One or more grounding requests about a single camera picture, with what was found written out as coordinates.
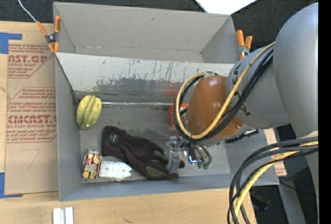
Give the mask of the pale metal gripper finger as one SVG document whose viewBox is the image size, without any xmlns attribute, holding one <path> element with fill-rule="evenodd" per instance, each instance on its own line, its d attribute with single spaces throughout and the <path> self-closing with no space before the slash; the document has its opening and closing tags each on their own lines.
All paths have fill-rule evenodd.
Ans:
<svg viewBox="0 0 331 224">
<path fill-rule="evenodd" d="M 168 160 L 168 172 L 170 174 L 175 174 L 178 172 L 180 165 L 179 153 L 176 151 L 169 152 L 169 160 Z"/>
<path fill-rule="evenodd" d="M 172 152 L 179 152 L 181 148 L 181 137 L 178 136 L 170 136 L 170 145 L 169 149 Z"/>
</svg>

